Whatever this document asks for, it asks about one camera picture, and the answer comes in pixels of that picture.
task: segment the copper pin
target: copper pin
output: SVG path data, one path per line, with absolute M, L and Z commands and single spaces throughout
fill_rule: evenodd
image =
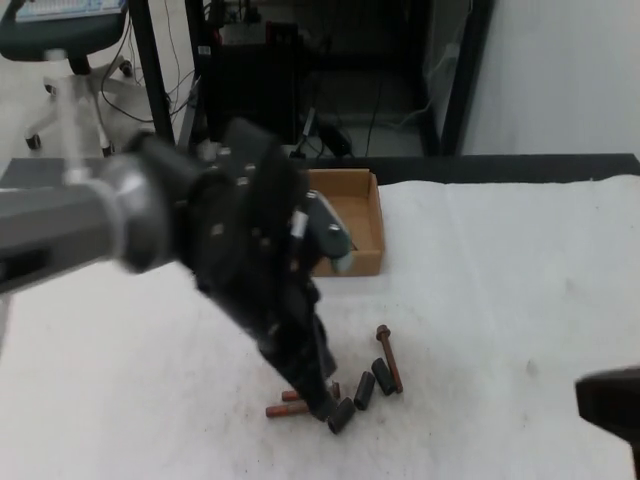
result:
M 265 414 L 267 418 L 289 417 L 291 415 L 299 415 L 301 413 L 309 413 L 309 407 L 304 402 L 293 402 L 288 405 L 274 405 L 267 407 Z
M 333 382 L 329 390 L 331 391 L 331 395 L 333 395 L 333 398 L 335 398 L 336 400 L 340 400 L 340 384 L 339 383 Z M 298 395 L 298 392 L 296 392 L 295 390 L 287 390 L 282 392 L 283 402 L 297 402 L 298 400 L 300 400 L 300 395 Z
M 391 375 L 393 375 L 393 380 L 396 382 L 396 393 L 402 393 L 402 380 L 400 380 L 400 372 L 398 371 L 398 365 L 396 364 L 396 359 L 393 356 L 393 351 L 391 350 L 391 344 L 389 343 L 389 337 L 391 336 L 391 330 L 386 325 L 380 325 L 376 330 L 376 340 L 382 343 L 382 348 L 384 350 L 384 354 L 387 357 L 387 364 L 389 365 L 389 370 L 391 370 Z

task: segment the black equipment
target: black equipment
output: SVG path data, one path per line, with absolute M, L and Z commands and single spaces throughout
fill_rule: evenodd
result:
M 311 273 L 323 257 L 346 268 L 351 239 L 275 137 L 236 120 L 225 144 L 207 166 L 140 134 L 98 179 L 3 193 L 0 294 L 100 259 L 136 273 L 178 260 L 325 420 L 336 365 Z

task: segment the chair wheel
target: chair wheel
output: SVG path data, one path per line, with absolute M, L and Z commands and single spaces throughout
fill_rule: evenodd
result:
M 40 147 L 42 147 L 42 142 L 40 142 L 40 135 L 38 135 L 37 133 L 31 138 L 27 138 L 26 142 L 29 150 L 40 150 Z
M 113 143 L 110 143 L 108 147 L 102 149 L 102 156 L 104 158 L 108 158 L 114 153 L 116 153 L 116 149 L 113 146 Z
M 129 60 L 125 60 L 124 62 L 122 62 L 118 68 L 125 77 L 133 77 L 133 65 L 131 65 L 131 62 Z

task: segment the chair base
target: chair base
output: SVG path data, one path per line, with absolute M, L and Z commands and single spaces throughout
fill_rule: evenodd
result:
M 114 145 L 107 135 L 100 108 L 98 104 L 98 95 L 101 90 L 105 93 L 115 95 L 121 94 L 126 89 L 137 88 L 120 80 L 111 78 L 116 70 L 120 69 L 125 77 L 133 75 L 131 63 L 125 60 L 122 55 L 118 56 L 116 61 L 90 70 L 88 75 L 70 75 L 65 82 L 70 82 L 72 86 L 72 98 L 79 102 L 84 99 L 89 104 L 93 123 L 98 131 L 100 138 L 100 148 L 105 157 L 110 156 L 114 151 Z M 50 94 L 47 103 L 37 111 L 33 112 L 27 121 L 27 127 L 24 131 L 24 138 L 30 150 L 38 150 L 42 146 L 39 133 L 49 127 L 59 119 L 58 107 L 55 97 L 58 95 L 58 81 L 53 78 L 44 78 L 44 88 Z

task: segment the black tube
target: black tube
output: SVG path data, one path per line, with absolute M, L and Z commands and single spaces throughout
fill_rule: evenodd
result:
M 345 398 L 327 419 L 331 433 L 338 435 L 353 418 L 354 413 L 356 413 L 356 407 L 349 397 Z
M 384 363 L 383 359 L 378 358 L 373 362 L 371 365 L 371 371 L 376 376 L 376 380 L 378 380 L 382 393 L 386 396 L 391 395 L 397 390 L 396 382 L 393 381 L 391 372 L 389 371 L 389 368 L 387 368 L 387 364 Z
M 358 385 L 358 391 L 356 396 L 353 397 L 353 403 L 358 410 L 366 410 L 373 394 L 373 387 L 376 384 L 376 379 L 370 372 L 362 372 L 362 378 L 360 378 L 360 384 Z

